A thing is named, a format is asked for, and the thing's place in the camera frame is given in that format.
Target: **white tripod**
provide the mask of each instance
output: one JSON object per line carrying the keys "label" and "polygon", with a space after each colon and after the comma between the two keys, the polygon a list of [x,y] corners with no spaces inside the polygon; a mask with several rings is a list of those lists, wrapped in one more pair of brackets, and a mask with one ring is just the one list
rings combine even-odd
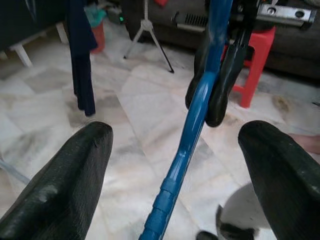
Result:
{"label": "white tripod", "polygon": [[168,67],[169,67],[169,72],[170,73],[174,73],[175,71],[173,70],[166,54],[165,51],[163,50],[163,48],[161,47],[161,45],[159,44],[156,35],[155,35],[155,31],[154,31],[154,26],[152,25],[152,22],[148,19],[148,0],[144,0],[144,19],[141,20],[141,25],[140,25],[140,29],[139,31],[136,33],[129,49],[126,51],[125,55],[124,55],[124,59],[126,59],[129,55],[129,53],[131,52],[132,48],[135,46],[135,44],[137,43],[137,41],[139,40],[139,38],[141,37],[141,34],[147,31],[151,34],[151,37],[156,45],[156,47],[160,50],[160,53],[164,59],[164,61],[167,63]]}

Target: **blue tube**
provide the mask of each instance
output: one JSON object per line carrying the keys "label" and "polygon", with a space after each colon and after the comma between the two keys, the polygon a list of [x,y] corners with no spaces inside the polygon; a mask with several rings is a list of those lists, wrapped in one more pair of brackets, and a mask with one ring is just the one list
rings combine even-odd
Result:
{"label": "blue tube", "polygon": [[211,0],[209,13],[210,47],[205,72],[194,93],[179,147],[152,205],[140,240],[161,240],[175,207],[190,159],[195,150],[208,110],[209,98],[220,69],[225,47],[232,0]]}

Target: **navy blue cloth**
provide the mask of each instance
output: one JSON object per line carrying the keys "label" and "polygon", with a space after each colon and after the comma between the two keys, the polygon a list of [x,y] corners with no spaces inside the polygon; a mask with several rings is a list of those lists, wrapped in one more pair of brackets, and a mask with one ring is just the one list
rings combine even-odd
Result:
{"label": "navy blue cloth", "polygon": [[85,1],[66,0],[66,22],[72,63],[73,91],[78,108],[86,116],[96,113],[91,82],[90,50],[97,47],[95,36],[84,11]]}

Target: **red bucket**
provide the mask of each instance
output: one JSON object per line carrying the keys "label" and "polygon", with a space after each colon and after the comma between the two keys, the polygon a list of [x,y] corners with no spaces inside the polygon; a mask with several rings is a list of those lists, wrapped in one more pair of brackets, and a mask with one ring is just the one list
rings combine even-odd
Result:
{"label": "red bucket", "polygon": [[92,32],[95,37],[97,47],[90,52],[92,54],[98,54],[101,53],[102,50],[105,48],[106,42],[105,42],[105,32],[104,32],[104,22],[102,21],[98,26],[92,27]]}

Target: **tripod leg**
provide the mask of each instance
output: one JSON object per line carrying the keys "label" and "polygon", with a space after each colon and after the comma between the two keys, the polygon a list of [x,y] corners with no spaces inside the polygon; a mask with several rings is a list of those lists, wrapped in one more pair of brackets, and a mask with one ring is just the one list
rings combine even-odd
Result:
{"label": "tripod leg", "polygon": [[158,42],[158,40],[157,40],[157,38],[156,38],[156,35],[155,35],[154,30],[151,29],[149,32],[150,32],[150,34],[151,34],[151,37],[152,37],[155,45],[156,45],[157,48],[160,50],[161,55],[162,55],[164,61],[167,63],[167,65],[168,65],[168,67],[169,67],[169,72],[170,72],[170,73],[174,73],[175,71],[174,71],[174,69],[172,68],[172,66],[171,66],[171,64],[170,64],[170,62],[169,62],[169,60],[168,60],[168,58],[167,58],[167,55],[165,54],[165,51],[163,50],[163,48],[162,48],[161,45],[159,44],[159,42]]}
{"label": "tripod leg", "polygon": [[131,52],[132,48],[135,46],[135,44],[138,42],[139,38],[141,37],[141,34],[144,32],[142,26],[140,26],[139,31],[136,33],[133,41],[131,42],[130,47],[128,48],[128,50],[126,51],[125,55],[124,55],[124,59],[126,59],[129,55],[129,53]]}

